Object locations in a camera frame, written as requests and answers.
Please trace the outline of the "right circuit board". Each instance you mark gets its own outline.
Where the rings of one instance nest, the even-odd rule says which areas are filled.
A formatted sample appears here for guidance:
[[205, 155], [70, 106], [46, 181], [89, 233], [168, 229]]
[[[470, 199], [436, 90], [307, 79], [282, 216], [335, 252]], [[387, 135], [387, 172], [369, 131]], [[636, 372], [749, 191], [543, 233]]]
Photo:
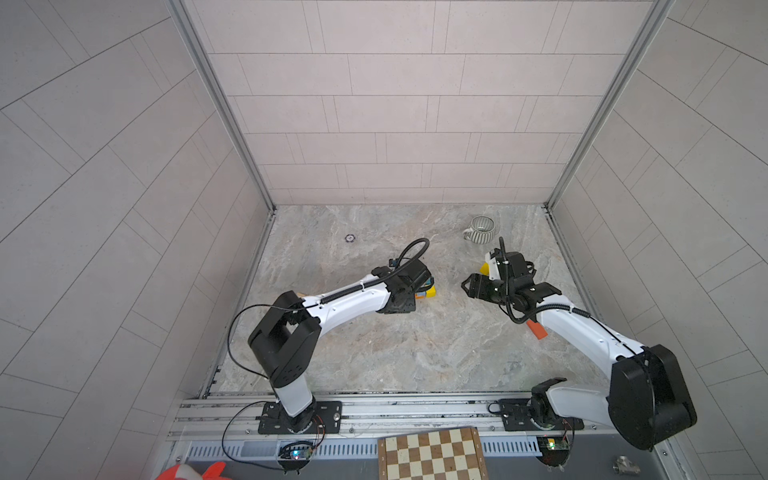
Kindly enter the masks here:
[[563, 469], [571, 454], [570, 442], [564, 437], [537, 437], [541, 455], [540, 463], [547, 467]]

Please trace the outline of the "aluminium corner post right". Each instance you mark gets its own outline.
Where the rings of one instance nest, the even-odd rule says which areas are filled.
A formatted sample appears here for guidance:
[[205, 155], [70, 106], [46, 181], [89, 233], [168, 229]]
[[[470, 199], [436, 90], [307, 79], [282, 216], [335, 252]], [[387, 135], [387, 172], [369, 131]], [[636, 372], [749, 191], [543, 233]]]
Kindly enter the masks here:
[[599, 103], [598, 108], [567, 163], [563, 174], [554, 187], [551, 196], [544, 203], [548, 212], [552, 212], [563, 197], [569, 183], [575, 176], [576, 171], [589, 152], [589, 149], [592, 147], [592, 144], [606, 123], [611, 112], [614, 110], [615, 105], [629, 84], [632, 75], [639, 67], [674, 3], [675, 0], [656, 0], [652, 3], [635, 38], [630, 44], [626, 55], [619, 65], [607, 92]]

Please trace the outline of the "left circuit board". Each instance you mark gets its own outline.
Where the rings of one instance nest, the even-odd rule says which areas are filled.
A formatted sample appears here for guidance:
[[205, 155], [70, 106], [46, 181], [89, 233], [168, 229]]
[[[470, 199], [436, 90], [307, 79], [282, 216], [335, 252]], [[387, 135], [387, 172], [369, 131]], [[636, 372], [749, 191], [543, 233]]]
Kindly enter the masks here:
[[296, 441], [280, 447], [278, 459], [280, 461], [309, 461], [314, 454], [316, 446], [310, 441]]

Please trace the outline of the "aluminium corner post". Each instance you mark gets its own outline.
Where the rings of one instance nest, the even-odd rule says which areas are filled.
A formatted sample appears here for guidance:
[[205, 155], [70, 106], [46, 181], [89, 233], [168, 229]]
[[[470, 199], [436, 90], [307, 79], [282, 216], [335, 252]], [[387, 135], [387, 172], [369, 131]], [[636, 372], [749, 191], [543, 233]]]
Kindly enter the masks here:
[[611, 112], [614, 110], [615, 105], [629, 84], [632, 75], [639, 67], [674, 3], [675, 0], [656, 0], [652, 3], [635, 38], [630, 44], [626, 55], [619, 65], [607, 92], [599, 103], [598, 108], [567, 163], [563, 174], [554, 187], [551, 196], [544, 203], [548, 212], [552, 212], [563, 197], [569, 183], [575, 176], [576, 171], [589, 152], [589, 149], [592, 147], [592, 144], [606, 123]]
[[170, 16], [179, 31], [183, 43], [187, 47], [206, 91], [219, 113], [228, 136], [232, 140], [236, 151], [240, 155], [249, 175], [254, 181], [257, 191], [269, 211], [269, 216], [274, 217], [277, 211], [276, 205], [269, 194], [262, 176], [258, 172], [257, 165], [245, 141], [243, 133], [239, 128], [233, 109], [231, 108], [215, 74], [213, 64], [205, 51], [201, 37], [192, 22], [189, 9], [185, 2], [181, 0], [169, 0], [167, 1], [167, 5]]

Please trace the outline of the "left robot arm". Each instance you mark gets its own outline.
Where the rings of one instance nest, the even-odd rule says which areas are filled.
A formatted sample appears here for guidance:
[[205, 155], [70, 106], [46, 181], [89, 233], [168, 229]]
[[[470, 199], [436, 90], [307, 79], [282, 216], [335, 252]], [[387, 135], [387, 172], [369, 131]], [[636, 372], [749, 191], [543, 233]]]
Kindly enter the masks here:
[[360, 281], [316, 296], [281, 294], [248, 337], [248, 346], [264, 370], [277, 400], [263, 413], [261, 433], [300, 434], [328, 421], [328, 411], [316, 401], [305, 372], [322, 335], [368, 313], [405, 314], [434, 284], [427, 266], [410, 259], [396, 268], [378, 267]]

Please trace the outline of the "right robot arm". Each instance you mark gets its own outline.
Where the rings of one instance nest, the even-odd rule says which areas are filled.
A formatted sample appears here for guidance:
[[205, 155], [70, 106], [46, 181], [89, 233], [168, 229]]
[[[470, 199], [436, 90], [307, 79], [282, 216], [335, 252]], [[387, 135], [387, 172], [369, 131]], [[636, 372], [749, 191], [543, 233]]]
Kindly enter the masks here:
[[539, 429], [569, 419], [612, 426], [633, 447], [650, 450], [696, 425], [698, 415], [675, 354], [646, 346], [577, 307], [519, 252], [497, 248], [485, 268], [461, 284], [468, 297], [495, 304], [515, 324], [533, 323], [557, 333], [606, 376], [598, 388], [556, 377], [534, 386], [528, 415]]

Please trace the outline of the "metal clamp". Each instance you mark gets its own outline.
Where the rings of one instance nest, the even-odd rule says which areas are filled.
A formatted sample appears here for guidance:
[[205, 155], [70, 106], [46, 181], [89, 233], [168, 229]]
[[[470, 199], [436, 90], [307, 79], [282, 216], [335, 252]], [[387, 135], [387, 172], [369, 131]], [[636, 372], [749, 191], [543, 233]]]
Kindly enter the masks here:
[[641, 468], [625, 455], [615, 458], [613, 470], [616, 474], [624, 476], [639, 476], [642, 473]]

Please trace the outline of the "circuit board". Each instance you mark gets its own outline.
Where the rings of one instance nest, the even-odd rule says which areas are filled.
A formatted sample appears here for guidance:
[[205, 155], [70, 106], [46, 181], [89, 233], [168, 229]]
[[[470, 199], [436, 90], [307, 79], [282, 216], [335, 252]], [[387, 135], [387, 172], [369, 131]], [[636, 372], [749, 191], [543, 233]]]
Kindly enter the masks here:
[[309, 461], [314, 454], [316, 446], [310, 441], [296, 441], [280, 447], [278, 459], [280, 461]]
[[571, 454], [570, 442], [564, 437], [537, 437], [541, 455], [540, 463], [547, 467], [563, 469]]

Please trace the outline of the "striped ceramic mug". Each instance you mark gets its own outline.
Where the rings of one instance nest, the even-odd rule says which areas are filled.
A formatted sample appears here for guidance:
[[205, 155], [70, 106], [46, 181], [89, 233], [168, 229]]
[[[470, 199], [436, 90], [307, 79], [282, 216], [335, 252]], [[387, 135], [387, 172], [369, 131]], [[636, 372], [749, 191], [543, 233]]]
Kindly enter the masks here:
[[484, 245], [496, 236], [496, 222], [487, 216], [476, 216], [463, 231], [463, 238], [473, 244]]

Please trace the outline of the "red wooden block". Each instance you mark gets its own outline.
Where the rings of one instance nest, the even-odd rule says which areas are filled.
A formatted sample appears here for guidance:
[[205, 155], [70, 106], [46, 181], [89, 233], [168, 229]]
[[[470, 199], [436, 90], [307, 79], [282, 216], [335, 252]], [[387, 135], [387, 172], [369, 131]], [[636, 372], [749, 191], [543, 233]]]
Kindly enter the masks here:
[[528, 320], [526, 325], [538, 340], [542, 340], [548, 336], [548, 332], [540, 323]]

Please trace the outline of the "red white object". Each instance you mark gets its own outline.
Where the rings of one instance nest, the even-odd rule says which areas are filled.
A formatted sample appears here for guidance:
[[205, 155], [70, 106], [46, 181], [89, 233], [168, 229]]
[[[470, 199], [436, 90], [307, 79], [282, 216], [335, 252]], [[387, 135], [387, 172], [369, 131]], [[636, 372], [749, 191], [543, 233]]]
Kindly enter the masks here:
[[163, 471], [156, 480], [230, 480], [223, 476], [226, 466], [225, 462], [216, 462], [199, 473], [190, 465], [178, 464]]

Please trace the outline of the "aluminium corner post left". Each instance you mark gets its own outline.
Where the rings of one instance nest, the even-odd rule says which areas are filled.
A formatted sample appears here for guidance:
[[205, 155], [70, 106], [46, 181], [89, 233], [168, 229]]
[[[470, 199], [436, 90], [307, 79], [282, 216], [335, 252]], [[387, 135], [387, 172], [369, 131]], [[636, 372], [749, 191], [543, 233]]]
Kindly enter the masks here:
[[170, 16], [179, 31], [183, 43], [187, 47], [206, 91], [219, 113], [228, 136], [232, 140], [236, 151], [240, 155], [249, 175], [254, 181], [257, 191], [269, 211], [269, 216], [274, 217], [277, 211], [276, 205], [269, 194], [262, 176], [258, 172], [257, 165], [245, 141], [243, 133], [239, 128], [233, 109], [231, 108], [215, 74], [213, 64], [205, 51], [201, 37], [192, 22], [189, 9], [185, 2], [181, 0], [169, 0], [167, 1], [167, 5]]

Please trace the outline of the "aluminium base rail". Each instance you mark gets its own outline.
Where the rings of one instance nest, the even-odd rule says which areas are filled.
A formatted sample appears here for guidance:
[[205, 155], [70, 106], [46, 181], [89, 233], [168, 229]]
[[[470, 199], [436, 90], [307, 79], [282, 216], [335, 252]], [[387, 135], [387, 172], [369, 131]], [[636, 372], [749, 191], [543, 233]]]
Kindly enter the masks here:
[[[178, 464], [197, 471], [217, 461], [231, 479], [379, 479], [377, 442], [386, 437], [476, 427], [492, 479], [689, 479], [677, 445], [664, 441], [652, 451], [630, 446], [611, 427], [590, 421], [566, 422], [551, 431], [536, 429], [522, 417], [499, 410], [524, 404], [528, 396], [512, 393], [338, 394], [329, 396], [334, 413], [324, 420], [327, 434], [307, 434], [319, 447], [307, 465], [285, 473], [280, 447], [299, 440], [290, 433], [265, 434], [263, 413], [270, 396], [211, 396], [182, 402], [166, 452], [151, 474]], [[547, 467], [538, 457], [537, 437], [564, 437], [571, 454], [563, 469]], [[617, 456], [636, 463], [639, 476], [618, 475]]]

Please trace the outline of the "checkered chess board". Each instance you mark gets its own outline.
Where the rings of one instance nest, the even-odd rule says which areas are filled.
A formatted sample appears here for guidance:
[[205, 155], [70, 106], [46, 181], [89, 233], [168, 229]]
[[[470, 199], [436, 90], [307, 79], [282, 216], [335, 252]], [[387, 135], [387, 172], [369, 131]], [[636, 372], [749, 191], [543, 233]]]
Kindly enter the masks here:
[[377, 452], [380, 480], [489, 479], [476, 427], [386, 437]]

